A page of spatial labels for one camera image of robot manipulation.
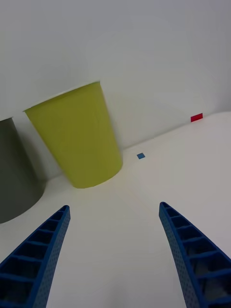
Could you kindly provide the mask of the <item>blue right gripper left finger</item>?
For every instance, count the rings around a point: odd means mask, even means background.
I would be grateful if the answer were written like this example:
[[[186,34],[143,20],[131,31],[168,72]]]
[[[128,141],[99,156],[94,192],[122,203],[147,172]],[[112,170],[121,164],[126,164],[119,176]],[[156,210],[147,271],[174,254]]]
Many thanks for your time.
[[[64,205],[1,262],[2,308],[46,307],[70,218]]]

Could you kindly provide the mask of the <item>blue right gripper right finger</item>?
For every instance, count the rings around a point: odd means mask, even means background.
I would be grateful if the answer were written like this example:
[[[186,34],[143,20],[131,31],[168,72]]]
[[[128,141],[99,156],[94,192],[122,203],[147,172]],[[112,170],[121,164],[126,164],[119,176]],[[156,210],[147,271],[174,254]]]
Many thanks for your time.
[[[231,260],[169,204],[159,218],[177,269],[188,308],[231,307]]]

